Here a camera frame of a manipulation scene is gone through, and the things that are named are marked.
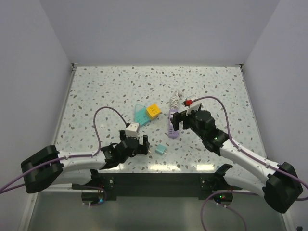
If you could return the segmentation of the teal triangular socket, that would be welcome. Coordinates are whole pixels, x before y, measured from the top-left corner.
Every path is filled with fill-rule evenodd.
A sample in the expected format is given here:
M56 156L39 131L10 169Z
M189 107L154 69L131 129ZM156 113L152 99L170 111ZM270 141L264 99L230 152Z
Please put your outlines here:
M141 104L135 105L134 121L142 127L150 122L150 118L146 114L146 107Z

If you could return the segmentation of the yellow cube socket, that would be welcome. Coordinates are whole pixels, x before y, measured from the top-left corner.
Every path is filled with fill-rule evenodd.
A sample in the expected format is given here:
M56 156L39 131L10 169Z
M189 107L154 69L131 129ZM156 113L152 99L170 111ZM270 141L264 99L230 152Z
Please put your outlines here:
M146 107L146 114L150 120L156 119L161 113L161 110L157 104L153 103L150 106Z

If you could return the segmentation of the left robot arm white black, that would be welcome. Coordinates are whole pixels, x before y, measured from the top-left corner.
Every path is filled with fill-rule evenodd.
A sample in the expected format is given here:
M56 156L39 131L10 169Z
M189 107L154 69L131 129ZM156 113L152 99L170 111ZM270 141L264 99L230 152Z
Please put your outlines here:
M124 130L120 131L120 143L102 147L98 154L58 151L56 146L49 145L21 163L26 192L38 193L56 184L94 189L100 177L93 171L114 168L137 154L147 155L149 147L147 135L128 136Z

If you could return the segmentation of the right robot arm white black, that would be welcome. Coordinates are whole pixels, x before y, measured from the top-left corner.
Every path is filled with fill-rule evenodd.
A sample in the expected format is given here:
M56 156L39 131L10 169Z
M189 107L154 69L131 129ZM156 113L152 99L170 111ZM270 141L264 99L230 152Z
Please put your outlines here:
M287 212L303 192L291 164L278 164L244 148L216 127L209 111L197 110L189 114L186 111L175 112L170 122L174 130L179 130L182 123L183 129L192 130L208 151L233 161L255 176L254 180L248 180L222 172L214 177L218 188L226 189L230 185L248 190L264 197L271 208L282 214Z

